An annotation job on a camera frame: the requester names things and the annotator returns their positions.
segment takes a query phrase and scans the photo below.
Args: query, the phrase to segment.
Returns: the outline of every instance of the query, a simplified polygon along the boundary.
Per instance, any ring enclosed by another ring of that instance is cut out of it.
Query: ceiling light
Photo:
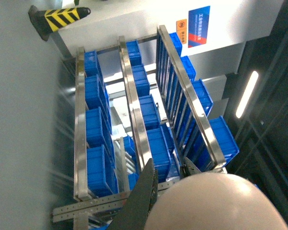
[[[236,111],[236,116],[237,118],[240,118],[245,110],[245,107],[250,99],[250,96],[253,92],[253,89],[255,87],[255,84],[257,82],[258,79],[258,73],[256,71],[254,71],[249,79],[249,82],[246,86],[246,89],[243,93],[243,96],[241,98],[240,104],[238,106],[238,109]]]

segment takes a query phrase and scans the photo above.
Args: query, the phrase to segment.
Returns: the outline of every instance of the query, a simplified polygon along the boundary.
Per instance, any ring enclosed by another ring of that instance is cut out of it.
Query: gray floor
[[[66,230],[50,212],[74,202],[74,79],[31,25],[31,4],[60,3],[0,0],[0,230]]]

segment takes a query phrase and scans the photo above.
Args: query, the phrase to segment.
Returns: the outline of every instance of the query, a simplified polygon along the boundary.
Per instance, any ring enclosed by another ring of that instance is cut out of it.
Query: storage bin
[[[125,151],[130,155],[130,156],[135,156],[135,148],[134,148],[134,142],[130,136],[126,136],[123,138],[124,140],[124,147]]]
[[[200,99],[200,102],[202,104],[206,116],[208,116],[212,110],[213,101],[210,97],[210,94],[206,86],[204,85],[202,79],[192,82],[192,85],[193,88],[195,89],[198,98]]]
[[[103,227],[100,227],[100,228],[93,228],[93,229],[90,229],[90,230],[106,230],[108,227],[109,227],[109,225],[106,225],[106,226],[103,226]]]
[[[195,81],[196,71],[188,56],[181,57],[182,64],[190,78],[190,81]]]
[[[87,183],[98,197],[117,193],[116,176],[104,145],[87,150]]]
[[[142,64],[141,51],[138,41],[127,42],[127,49],[131,66],[138,66]]]
[[[105,89],[96,50],[84,53],[84,70],[87,77],[98,75],[100,82],[102,82],[102,89]]]
[[[111,156],[111,135],[104,120],[101,108],[86,111],[86,141],[91,148],[104,145]]]
[[[136,173],[132,173],[128,175],[128,180],[129,180],[129,188],[130,190],[133,190],[133,188],[135,187],[136,182],[139,179],[139,175]]]
[[[97,75],[85,78],[85,101],[89,109],[101,108],[108,130],[111,132],[108,93],[103,91],[101,85],[102,82],[100,82]]]
[[[197,81],[194,81],[192,82],[192,86],[198,96],[198,99],[200,100],[201,102],[201,105],[204,109],[204,112],[206,114],[206,116],[208,116],[212,110],[212,107],[213,107],[213,101],[210,97],[210,94],[207,90],[207,88],[205,87],[203,81],[201,79],[197,80]],[[188,121],[188,117],[189,117],[189,114],[190,114],[191,110],[190,108],[188,107],[187,111],[186,111],[186,115],[185,115],[185,118],[181,124],[181,132],[178,134],[178,137],[179,137],[179,141],[181,141],[182,139],[182,134],[183,134],[183,131],[185,130],[186,128],[186,125],[187,125],[187,121]],[[188,131],[188,134],[186,136],[186,140],[188,139],[190,133],[191,133],[191,130],[192,128],[194,127],[195,124],[195,120],[192,120],[192,123],[191,123],[191,128],[190,130]]]
[[[163,134],[165,137],[165,140],[167,142],[167,146],[168,146],[168,150],[169,153],[172,154],[172,152],[175,149],[174,146],[174,139],[173,139],[173,135],[172,135],[172,131],[170,130],[170,128],[167,126],[167,124],[162,124],[160,125],[162,130],[163,130]]]
[[[222,116],[210,120],[209,122],[215,134],[216,140],[218,141],[220,148],[224,154],[226,160],[226,164],[224,166],[226,166],[239,153],[239,148]],[[211,169],[209,167],[211,159],[207,147],[204,145],[204,141],[201,135],[199,135],[194,145],[194,154],[199,156],[198,158],[195,158],[196,160],[194,164],[202,172]]]
[[[148,96],[150,85],[144,65],[141,64],[139,66],[132,67],[132,73],[138,97]]]
[[[173,44],[174,44],[174,47],[176,48],[177,53],[180,56],[181,51],[182,51],[182,43],[181,43],[177,33],[171,33],[171,34],[169,34],[169,36],[171,37]]]
[[[168,176],[172,160],[162,128],[148,130],[147,137],[155,169],[158,170],[159,183],[164,182]]]
[[[146,130],[158,128],[160,126],[160,115],[153,96],[140,97],[139,102]]]

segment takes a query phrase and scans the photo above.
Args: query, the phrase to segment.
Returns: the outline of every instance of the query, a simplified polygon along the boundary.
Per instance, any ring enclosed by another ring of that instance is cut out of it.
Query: sign
[[[188,48],[207,43],[210,6],[189,11]]]
[[[187,19],[176,22],[176,32],[182,44],[187,43]]]

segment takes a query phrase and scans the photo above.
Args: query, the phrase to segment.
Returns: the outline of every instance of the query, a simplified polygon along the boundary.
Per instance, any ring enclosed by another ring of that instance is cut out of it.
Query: shelving unit
[[[176,48],[174,47],[171,37],[164,25],[161,25],[157,32],[156,79],[159,86],[159,91],[163,97],[163,105],[166,108],[172,133],[175,135],[174,143],[180,156],[180,160],[183,160],[183,157],[187,155],[195,142],[197,135],[192,132],[190,135],[191,138],[187,140],[187,143],[184,146],[184,143],[186,142],[186,134],[191,128],[192,120],[195,119],[199,132],[202,135],[210,154],[213,164],[212,169],[221,168],[226,163],[224,155],[212,131],[200,100],[176,51]],[[175,75],[178,79],[176,84],[174,84]],[[172,90],[174,90],[172,96],[174,100],[172,100],[171,103],[166,103],[167,97],[171,95]],[[181,117],[178,116],[180,108],[182,108]],[[182,135],[183,138],[178,143],[178,134],[181,129],[181,123],[185,118],[188,108],[191,110],[191,112],[189,117],[187,117],[187,124]],[[178,124],[177,131],[174,130],[176,124]]]
[[[138,42],[146,42],[156,40],[157,42],[157,56],[156,56],[156,79],[160,90],[163,104],[167,112],[170,128],[174,136],[174,144],[176,153],[174,151],[174,159],[178,164],[178,157],[180,161],[183,160],[186,152],[191,148],[194,140],[189,138],[186,145],[183,145],[182,140],[178,142],[178,135],[175,132],[175,125],[179,124],[178,130],[181,128],[181,118],[178,118],[178,109],[176,113],[170,113],[169,106],[166,104],[168,86],[172,84],[169,81],[169,74],[176,74],[178,81],[170,90],[174,90],[174,98],[178,99],[178,108],[182,107],[182,114],[187,108],[190,108],[190,116],[186,124],[186,129],[190,128],[191,121],[194,119],[199,127],[199,132],[202,135],[207,146],[210,158],[213,163],[213,169],[218,170],[225,164],[225,158],[216,140],[215,135],[211,129],[209,121],[205,115],[204,109],[192,87],[190,79],[184,69],[181,59],[173,45],[169,33],[165,26],[160,26],[157,30],[157,35],[153,34],[144,38],[138,39]],[[145,164],[152,153],[150,150],[147,132],[141,112],[140,102],[137,95],[135,82],[133,78],[131,63],[128,55],[128,50],[123,36],[119,37],[118,44],[109,46],[98,50],[97,53],[105,53],[118,49],[120,54],[120,64],[123,74],[123,81],[125,84],[125,93],[128,103],[128,111],[131,121],[132,134],[136,158],[138,163],[139,174],[143,170]],[[133,172],[132,160],[125,156],[125,149],[122,138],[120,143],[114,143],[116,174],[119,184],[120,193],[96,198],[96,196],[89,190],[87,185],[87,155],[86,150],[89,147],[86,141],[85,129],[85,112],[88,109],[85,102],[85,71],[84,71],[84,48],[78,49],[76,58],[76,95],[75,95],[75,153],[74,153],[74,198],[78,203],[58,207],[53,210],[53,222],[73,219],[74,230],[87,230],[88,226],[98,227],[104,226],[111,221],[117,212],[123,207],[126,199],[130,195],[129,181],[127,168]],[[166,189],[175,184],[179,179],[174,179],[169,182],[158,184],[158,196],[162,195]]]

